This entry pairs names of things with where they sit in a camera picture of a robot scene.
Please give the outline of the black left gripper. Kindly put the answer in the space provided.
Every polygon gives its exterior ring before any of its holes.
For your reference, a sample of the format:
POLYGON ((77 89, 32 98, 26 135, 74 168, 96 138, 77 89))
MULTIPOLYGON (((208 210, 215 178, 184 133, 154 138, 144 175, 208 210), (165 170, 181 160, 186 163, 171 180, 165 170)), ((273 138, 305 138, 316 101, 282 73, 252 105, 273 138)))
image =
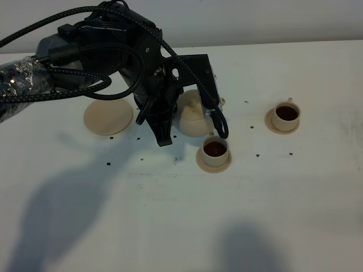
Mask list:
POLYGON ((119 73, 129 88, 120 93, 119 98, 133 94, 141 110, 140 119, 147 120, 158 146, 171 145, 172 119, 179 91, 173 86, 174 76, 167 63, 171 58, 161 54, 162 30, 126 28, 119 34, 119 41, 132 48, 144 65, 141 71, 137 58, 127 52, 122 54, 119 73))

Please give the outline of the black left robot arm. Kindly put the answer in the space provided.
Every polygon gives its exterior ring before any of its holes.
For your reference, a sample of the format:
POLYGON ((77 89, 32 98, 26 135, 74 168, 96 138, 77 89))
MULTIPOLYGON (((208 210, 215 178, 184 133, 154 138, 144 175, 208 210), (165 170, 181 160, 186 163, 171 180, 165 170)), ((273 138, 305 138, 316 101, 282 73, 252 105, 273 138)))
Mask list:
POLYGON ((162 30, 124 1, 61 12, 10 35, 1 45, 81 13, 87 14, 83 21, 60 26, 39 42, 35 55, 1 66, 1 120, 40 101, 78 96, 112 101, 133 95, 140 110, 137 123, 148 123, 159 146, 170 145, 180 92, 161 54, 168 45, 162 30))

